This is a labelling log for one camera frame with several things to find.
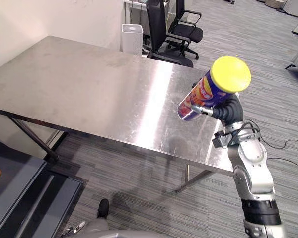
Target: robotic arm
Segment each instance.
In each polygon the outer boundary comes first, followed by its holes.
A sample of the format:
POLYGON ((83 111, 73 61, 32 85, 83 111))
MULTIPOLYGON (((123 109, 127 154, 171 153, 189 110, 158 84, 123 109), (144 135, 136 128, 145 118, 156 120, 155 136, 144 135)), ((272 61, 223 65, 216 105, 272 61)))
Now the robotic arm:
POLYGON ((243 108, 236 95, 214 108, 192 105, 192 110, 219 119, 225 132, 215 134, 213 145, 227 146, 233 165, 233 178, 244 211, 245 232, 250 238, 286 238, 286 231, 275 201, 274 182, 259 141, 260 133, 250 122, 244 123, 243 108))

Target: white trash can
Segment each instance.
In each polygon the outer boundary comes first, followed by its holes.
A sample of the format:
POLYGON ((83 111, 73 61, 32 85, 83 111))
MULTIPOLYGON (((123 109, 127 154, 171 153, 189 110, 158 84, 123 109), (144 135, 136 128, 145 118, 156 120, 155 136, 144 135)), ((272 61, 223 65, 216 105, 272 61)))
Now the white trash can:
POLYGON ((123 52, 139 55, 142 54, 144 31, 141 25, 122 24, 123 52))

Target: black office chair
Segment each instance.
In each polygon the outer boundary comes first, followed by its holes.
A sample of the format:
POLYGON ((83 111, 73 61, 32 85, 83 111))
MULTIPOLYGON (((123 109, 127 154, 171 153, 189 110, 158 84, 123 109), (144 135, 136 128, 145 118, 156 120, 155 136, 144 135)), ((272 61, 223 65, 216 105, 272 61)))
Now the black office chair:
MULTIPOLYGON (((201 16, 202 16, 201 13, 196 12, 196 11, 186 10, 184 8, 184 0, 176 0, 176 1, 177 1, 176 2, 176 16, 175 16, 175 19, 174 19, 174 21, 172 22, 172 24, 169 28, 169 33, 172 33, 172 34, 178 35, 178 36, 188 37, 188 38, 190 38, 191 41, 194 41, 196 43, 200 42, 203 38, 203 31, 202 31, 202 29, 196 27, 196 24, 201 19, 201 16), (200 17, 195 23, 181 20, 181 18, 183 17, 185 12, 195 14, 195 15, 199 15, 200 17)), ((196 59, 199 58, 199 54, 197 52, 191 50, 188 47, 186 47, 184 49, 184 51, 195 54, 196 59)))
POLYGON ((148 0, 146 2, 146 8, 151 37, 151 50, 147 57, 193 68, 193 63, 188 58, 175 56, 167 52, 159 52, 159 48, 168 37, 180 40, 183 48, 185 47, 185 42, 187 42, 187 44, 191 42, 189 38, 176 36, 166 32, 163 1, 148 0))

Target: stainless steel table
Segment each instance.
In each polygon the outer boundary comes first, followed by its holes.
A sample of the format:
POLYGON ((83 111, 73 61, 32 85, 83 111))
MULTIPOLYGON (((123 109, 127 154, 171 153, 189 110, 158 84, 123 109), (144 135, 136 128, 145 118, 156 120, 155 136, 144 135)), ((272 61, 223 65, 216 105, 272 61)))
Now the stainless steel table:
MULTIPOLYGON (((0 68, 0 114, 32 139, 20 120, 83 132, 204 169, 186 179, 231 176, 224 149, 211 139, 219 121, 182 121, 177 106, 204 73, 57 37, 46 37, 0 68)), ((52 157, 57 155, 36 141, 52 157)))

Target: shoe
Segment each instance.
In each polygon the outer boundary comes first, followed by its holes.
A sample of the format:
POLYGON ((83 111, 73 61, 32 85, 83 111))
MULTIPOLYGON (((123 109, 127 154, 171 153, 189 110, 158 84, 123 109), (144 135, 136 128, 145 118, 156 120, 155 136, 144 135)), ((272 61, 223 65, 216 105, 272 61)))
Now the shoe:
POLYGON ((104 198, 100 201, 98 206, 97 218, 107 218, 109 212, 109 201, 104 198))

